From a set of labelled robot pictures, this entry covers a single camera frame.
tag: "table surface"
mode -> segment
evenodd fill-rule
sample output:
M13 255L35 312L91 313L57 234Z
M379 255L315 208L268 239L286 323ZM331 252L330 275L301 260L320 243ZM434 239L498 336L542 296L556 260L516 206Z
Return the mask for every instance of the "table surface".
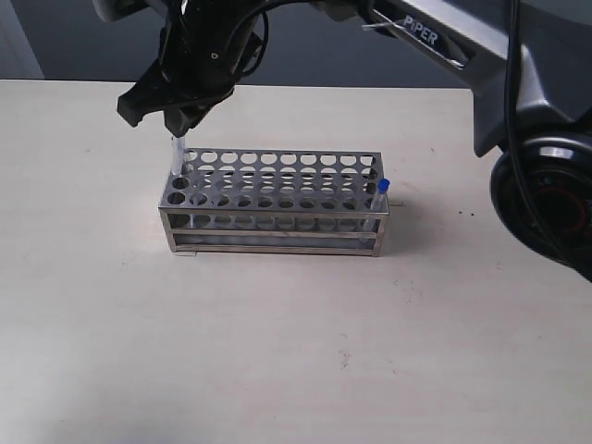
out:
M469 92L238 88L188 145L382 152L384 255L179 257L128 87L0 82L0 442L590 442L591 288L498 221Z

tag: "black cable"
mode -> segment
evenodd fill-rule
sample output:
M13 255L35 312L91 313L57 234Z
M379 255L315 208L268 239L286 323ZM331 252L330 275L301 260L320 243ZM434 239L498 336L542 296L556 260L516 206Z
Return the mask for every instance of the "black cable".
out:
M555 236L551 227L537 208L526 174L523 159L520 156L517 141L517 105L522 80L522 43L520 35L520 6L521 0L508 0L510 7L510 23L508 29L508 60L506 64L506 79L504 88L504 121L508 137L508 152L512 160L512 170L518 190L530 216L535 221L545 241L549 243L567 266L577 271L582 278L592 283L592 270L578 264L572 251Z
M259 49L259 55L257 56L257 60L255 60L254 65L251 68L242 71L242 73L240 74L241 78L249 77L261 66L261 62L263 62L263 57L265 56L265 51L267 50L267 45L269 44L269 16L266 12L263 12L261 14L261 17L263 18L264 27L263 42L261 43L261 49Z
M276 9L277 7L280 7L280 6L292 5L292 4L297 4L297 3L312 3L313 1L314 0L275 0L275 1L266 1L263 5L256 7L249 14L247 14L246 16L244 16L243 18L241 18L239 20L239 22L235 25L235 27L230 32L230 35L228 36L228 40L226 41L226 44L224 45L224 48L222 48L221 55L222 56L225 56L226 55L226 52L228 51L228 49L230 48L230 45L232 44L232 40L234 39L234 36L239 31L239 29L245 23L247 23L249 20L257 17L260 14L263 14L264 12L269 12L272 9Z

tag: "test tube with blue cap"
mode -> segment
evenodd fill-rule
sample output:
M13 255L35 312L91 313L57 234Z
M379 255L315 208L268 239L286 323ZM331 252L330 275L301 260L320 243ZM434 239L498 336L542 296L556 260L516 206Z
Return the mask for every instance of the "test tube with blue cap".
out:
M374 196L372 196L372 201L370 201L370 211L378 211L384 205L384 202L387 199L387 191L389 191L390 181L388 179L381 179L378 182L378 186L376 187L376 192ZM376 224L376 219L368 218L362 224L362 231L364 232L372 232L374 231L374 225ZM362 242L368 242L368 239L362 239Z

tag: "test tube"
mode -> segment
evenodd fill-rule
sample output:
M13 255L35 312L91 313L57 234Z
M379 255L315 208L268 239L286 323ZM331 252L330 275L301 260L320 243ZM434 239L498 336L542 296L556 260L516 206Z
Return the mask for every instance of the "test tube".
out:
M385 202L387 197L387 191L389 190L390 182L387 179L381 179L378 182L378 186L376 187L376 192L374 196L372 196L372 201L370 202L370 211L376 211L382 208L382 205ZM368 218L362 224L362 231L364 232L372 232L374 231L374 225L376 224L376 219ZM368 242L368 239L361 239L362 242Z
M179 138L173 136L172 146L173 162L170 166L170 174L173 176L178 176L181 174L181 169L183 167L183 155L185 155L185 136Z

